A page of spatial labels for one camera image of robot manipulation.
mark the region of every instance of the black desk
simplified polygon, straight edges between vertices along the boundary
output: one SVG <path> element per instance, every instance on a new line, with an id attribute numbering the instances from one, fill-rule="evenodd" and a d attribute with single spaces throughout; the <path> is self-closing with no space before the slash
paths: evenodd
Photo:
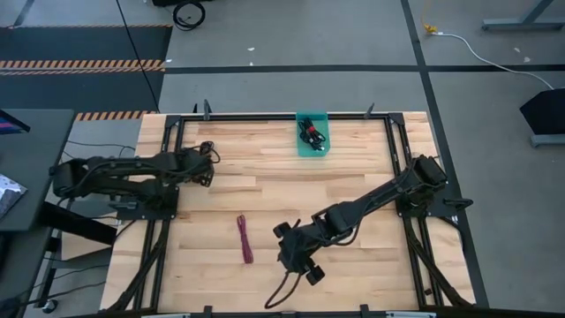
<path id="1" fill-rule="evenodd" d="M 43 255 L 53 251 L 53 228 L 111 244 L 116 229 L 45 202 L 74 120 L 72 110 L 5 110 L 31 127 L 28 133 L 0 135 L 0 173 L 28 191 L 0 220 L 0 232 L 12 237 L 0 270 L 0 300 L 13 298 L 35 283 Z M 41 293 L 44 298 L 49 289 Z M 28 301 L 30 292 L 19 299 Z M 25 308 L 17 316 L 23 316 Z"/>

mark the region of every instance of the white cable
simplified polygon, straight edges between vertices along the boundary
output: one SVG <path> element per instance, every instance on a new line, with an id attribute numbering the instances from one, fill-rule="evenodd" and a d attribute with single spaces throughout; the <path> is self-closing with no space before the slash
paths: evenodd
<path id="1" fill-rule="evenodd" d="M 498 68 L 500 68 L 500 69 L 502 69 L 502 70 L 504 70 L 504 71 L 513 72 L 514 74 L 530 75 L 530 76 L 532 76 L 532 77 L 534 77 L 534 78 L 540 80 L 540 81 L 543 82 L 544 84 L 546 84 L 547 87 L 549 87 L 549 89 L 552 89 L 552 90 L 554 89 L 554 87 L 552 87 L 549 83 L 547 83 L 545 79 L 540 78 L 540 77 L 539 77 L 538 75 L 536 75 L 536 74 L 532 74 L 532 73 L 530 73 L 530 72 L 520 72 L 520 71 L 510 70 L 509 68 L 506 68 L 506 67 L 504 67 L 504 66 L 498 65 L 498 64 L 496 64 L 496 63 L 493 63 L 493 62 L 491 62 L 491 61 L 488 61 L 488 60 L 484 59 L 483 57 L 480 57 L 477 53 L 475 53 L 475 51 L 472 49 L 471 45 L 467 42 L 467 40 L 465 40 L 462 36 L 455 35 L 455 34 L 444 34 L 443 32 L 433 32 L 432 35 L 451 36 L 451 37 L 454 37 L 454 38 L 456 38 L 456 39 L 459 39 L 459 40 L 463 41 L 463 42 L 467 45 L 467 48 L 469 48 L 469 51 L 470 51 L 477 59 L 479 59 L 480 61 L 483 61 L 483 62 L 485 62 L 485 63 L 487 63 L 487 64 L 492 65 L 492 66 L 496 66 L 496 67 L 498 67 Z"/>

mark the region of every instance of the red cable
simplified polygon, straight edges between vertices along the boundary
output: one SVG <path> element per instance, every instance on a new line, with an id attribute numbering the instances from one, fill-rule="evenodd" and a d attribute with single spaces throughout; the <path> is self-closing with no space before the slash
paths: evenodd
<path id="1" fill-rule="evenodd" d="M 244 254 L 245 264 L 253 264 L 253 253 L 251 251 L 251 247 L 249 246 L 249 240 L 247 239 L 247 229 L 245 227 L 244 215 L 237 217 L 237 227 L 239 229 L 239 235 L 241 236 L 241 250 Z"/>

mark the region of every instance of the yellow object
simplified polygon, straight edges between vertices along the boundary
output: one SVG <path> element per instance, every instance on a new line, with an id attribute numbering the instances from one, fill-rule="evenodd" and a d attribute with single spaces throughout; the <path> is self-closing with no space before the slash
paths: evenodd
<path id="1" fill-rule="evenodd" d="M 422 14 L 420 14 L 420 22 L 422 23 L 422 27 L 424 27 L 426 32 L 428 32 L 429 34 L 438 32 L 438 27 L 429 25 L 424 22 L 424 16 L 426 15 L 427 11 L 430 9 L 431 6 L 432 6 L 432 0 L 427 0 L 426 4 L 424 5 L 424 9 L 422 10 Z"/>

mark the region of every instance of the computer screen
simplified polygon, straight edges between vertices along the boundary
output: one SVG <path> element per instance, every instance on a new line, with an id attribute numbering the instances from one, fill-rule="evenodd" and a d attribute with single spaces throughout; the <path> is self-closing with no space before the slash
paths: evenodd
<path id="1" fill-rule="evenodd" d="M 29 126 L 20 122 L 7 112 L 0 110 L 0 135 L 9 133 L 27 133 Z"/>

